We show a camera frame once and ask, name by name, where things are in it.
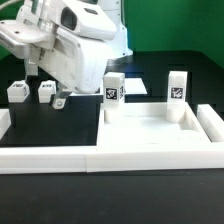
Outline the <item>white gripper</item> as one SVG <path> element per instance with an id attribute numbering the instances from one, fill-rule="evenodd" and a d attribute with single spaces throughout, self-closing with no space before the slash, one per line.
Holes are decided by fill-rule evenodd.
<path id="1" fill-rule="evenodd" d="M 94 93 L 106 70 L 108 45 L 82 38 L 59 27 L 50 34 L 16 20 L 0 21 L 0 45 L 24 61 L 25 79 L 38 75 L 38 66 L 60 83 L 50 105 L 63 109 L 71 92 Z"/>

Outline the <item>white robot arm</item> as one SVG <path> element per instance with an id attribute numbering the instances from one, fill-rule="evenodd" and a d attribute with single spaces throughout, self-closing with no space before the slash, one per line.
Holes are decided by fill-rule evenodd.
<path id="1" fill-rule="evenodd" d="M 52 106 L 91 94 L 105 70 L 131 57 L 122 0 L 24 0 L 14 20 L 0 21 L 0 45 L 58 81 Z"/>

